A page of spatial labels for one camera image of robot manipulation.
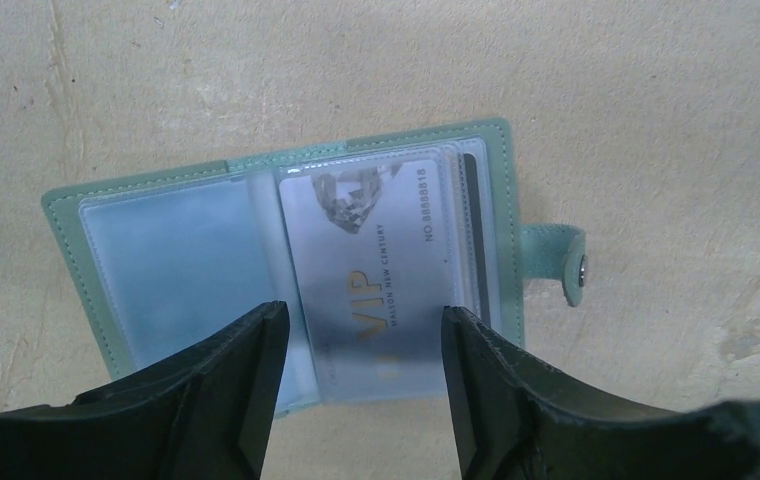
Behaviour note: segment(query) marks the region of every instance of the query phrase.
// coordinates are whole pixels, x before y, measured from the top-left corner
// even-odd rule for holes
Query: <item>concrete floor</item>
[[[75,182],[501,115],[588,230],[529,349],[687,410],[760,397],[760,0],[0,0],[0,411],[107,381],[39,206]],[[446,399],[278,421],[265,478],[458,478]]]

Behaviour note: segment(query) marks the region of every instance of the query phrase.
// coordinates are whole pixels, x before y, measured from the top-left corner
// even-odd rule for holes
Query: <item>beige surface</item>
[[[0,411],[107,380],[47,189],[493,114],[525,219],[589,232],[530,349],[658,406],[760,397],[760,1],[475,4],[0,0]],[[279,421],[265,470],[457,475],[445,399]]]

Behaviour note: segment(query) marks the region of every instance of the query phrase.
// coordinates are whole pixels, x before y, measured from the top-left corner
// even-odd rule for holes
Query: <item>stitching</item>
[[[376,162],[378,160],[389,160],[389,159],[396,159],[396,158],[400,158],[400,157],[406,157],[406,156],[409,156],[409,155],[416,155],[416,154],[421,154],[421,153],[429,153],[431,150],[434,150],[434,149],[436,149],[436,148],[435,147],[425,147],[425,148],[422,148],[420,150],[416,150],[414,152],[385,152],[385,153],[384,152],[377,152],[377,153],[374,153],[374,154],[369,154],[369,156],[376,157],[376,158],[373,159],[373,161]],[[304,165],[302,168],[304,170],[312,170],[312,169],[316,169],[316,168],[326,168],[326,167],[330,167],[330,166],[347,165],[349,163],[356,163],[356,162],[359,162],[359,161],[363,161],[363,160],[361,160],[359,158],[343,158],[343,159],[340,159],[340,160],[331,160],[329,162],[324,162],[323,164],[316,163],[316,164],[313,164],[313,165]]]
[[[272,163],[278,163],[278,162],[281,162],[283,160],[293,160],[295,158],[301,158],[301,157],[306,159],[306,158],[310,158],[310,157],[313,157],[313,156],[316,156],[316,155],[321,155],[321,154],[324,154],[324,153],[346,152],[346,151],[347,151],[347,147],[335,147],[335,148],[327,148],[327,149],[324,149],[324,150],[310,151],[310,152],[306,152],[304,154],[299,154],[299,155],[296,155],[296,154],[291,154],[291,155],[275,155],[273,157],[262,159],[262,160],[251,160],[251,161],[248,161],[248,162],[242,162],[242,163],[240,163],[240,164],[238,164],[238,165],[235,166],[235,169],[232,171],[232,173],[244,172],[245,170],[248,170],[248,169],[253,168],[253,167],[268,166],[268,165],[270,165]]]
[[[91,234],[91,228],[89,228],[86,222],[82,222],[82,225],[83,225],[83,231],[86,234],[86,240],[89,243],[89,248],[92,248],[94,246],[94,236]],[[106,270],[103,268],[103,263],[102,263],[100,254],[97,252],[97,250],[93,250],[92,254],[94,257],[94,266],[97,268],[98,273],[100,275],[103,275]],[[130,352],[130,358],[133,361],[133,365],[137,366],[138,361],[136,360],[136,357],[133,354],[133,349],[130,348],[130,341],[128,338],[126,338],[127,332],[125,331],[124,325],[121,323],[120,315],[118,315],[118,302],[117,300],[115,300],[115,297],[112,295],[112,292],[109,290],[108,285],[104,283],[102,278],[100,279],[100,281],[101,281],[101,284],[103,284],[104,293],[106,294],[106,303],[109,304],[109,309],[110,311],[112,311],[112,315],[115,317],[115,321],[116,321],[116,324],[118,325],[118,329],[121,331],[122,336],[125,337],[123,338],[123,341],[127,345],[127,349]],[[106,345],[106,350],[110,353],[110,358],[111,358],[112,352],[111,352],[111,349],[109,348],[109,343],[106,341],[105,335],[103,335],[102,325],[100,326],[100,332],[101,332],[101,337],[103,337],[103,343]]]
[[[165,195],[170,195],[172,193],[176,193],[179,190],[192,190],[192,189],[195,189],[195,188],[200,188],[202,186],[210,185],[211,183],[214,183],[214,180],[212,180],[212,179],[202,179],[202,180],[199,180],[199,181],[191,183],[191,184],[189,184],[189,183],[185,183],[185,184],[179,183],[179,184],[174,184],[174,185],[166,185],[165,187],[162,187],[163,188],[162,190],[160,190],[160,191],[158,191],[156,193],[150,193],[150,194],[148,194],[147,198],[162,197],[162,196],[165,196]],[[131,196],[131,198],[124,198],[123,200],[116,200],[116,201],[112,202],[112,205],[123,205],[125,203],[131,203],[131,202],[135,202],[135,201],[138,201],[138,200],[141,200],[141,199],[142,199],[142,197]],[[98,202],[100,202],[100,201],[98,200],[98,201],[94,202],[93,204],[83,205],[82,210],[86,211],[86,210],[90,210],[90,209],[92,209],[92,208],[94,208],[96,206],[99,206]]]
[[[88,304],[89,310],[91,310],[92,316],[95,319],[95,323],[97,324],[97,329],[100,331],[100,339],[103,341],[103,347],[106,349],[106,353],[109,355],[109,362],[112,364],[113,370],[115,370],[116,375],[121,374],[121,370],[118,368],[118,362],[115,360],[115,355],[112,353],[112,349],[109,347],[109,342],[106,341],[106,332],[103,328],[103,323],[100,321],[100,319],[97,316],[97,309],[94,307],[94,303],[91,299],[91,294],[88,292],[88,287],[86,287],[85,279],[83,279],[83,274],[80,271],[80,266],[77,264],[76,259],[74,258],[74,252],[71,251],[71,244],[68,243],[68,237],[65,236],[65,230],[62,228],[62,224],[59,222],[59,217],[56,215],[56,210],[53,208],[53,206],[57,202],[61,202],[62,200],[67,200],[69,198],[79,198],[84,197],[86,195],[92,195],[95,193],[106,193],[106,192],[113,192],[121,189],[126,189],[130,187],[138,187],[142,185],[151,185],[151,184],[157,184],[161,182],[167,182],[171,180],[177,180],[180,178],[191,178],[191,177],[197,177],[200,175],[206,175],[210,173],[219,172],[221,169],[212,169],[212,170],[204,170],[201,172],[195,172],[195,173],[188,173],[185,175],[176,175],[173,177],[167,177],[162,179],[156,179],[156,180],[149,180],[147,182],[138,182],[130,185],[125,185],[121,187],[112,187],[112,188],[105,188],[100,190],[94,190],[91,192],[81,192],[75,195],[66,195],[64,197],[55,198],[52,201],[48,202],[47,209],[50,211],[51,216],[53,217],[53,222],[56,225],[56,229],[59,230],[59,234],[62,238],[62,243],[65,244],[65,252],[68,255],[68,259],[71,260],[71,266],[74,267],[74,272],[77,275],[77,282],[79,282],[80,289],[83,292],[83,295],[86,298],[86,304]]]

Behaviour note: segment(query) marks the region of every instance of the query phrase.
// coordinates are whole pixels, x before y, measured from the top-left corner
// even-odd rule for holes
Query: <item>dark green object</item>
[[[479,479],[760,479],[760,402],[679,414],[576,380],[446,308],[460,468]]]
[[[285,303],[71,405],[0,414],[0,479],[256,479],[286,358]]]

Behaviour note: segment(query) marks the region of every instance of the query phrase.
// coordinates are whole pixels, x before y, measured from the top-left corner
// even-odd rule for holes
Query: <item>card holder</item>
[[[285,301],[282,415],[442,394],[445,305],[521,345],[516,198],[492,119],[65,187],[43,205],[113,378]]]

